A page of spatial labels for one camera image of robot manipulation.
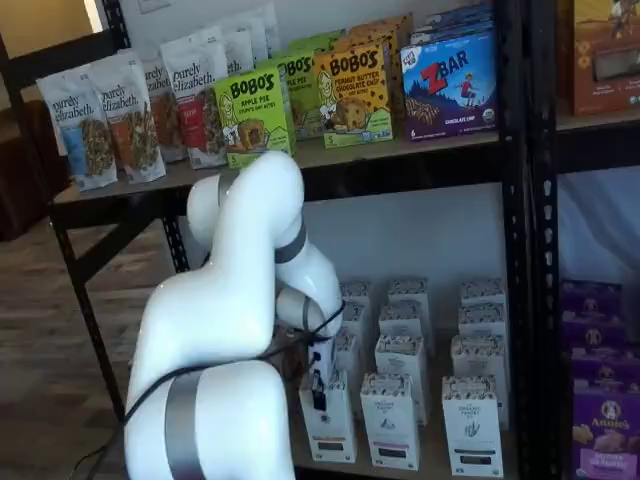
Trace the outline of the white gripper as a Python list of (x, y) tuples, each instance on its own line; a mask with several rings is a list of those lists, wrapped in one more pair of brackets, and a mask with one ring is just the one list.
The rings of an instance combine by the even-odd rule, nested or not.
[(326, 387), (335, 368), (335, 349), (334, 339), (315, 341), (308, 347), (309, 386), (313, 408), (318, 411), (327, 408)]

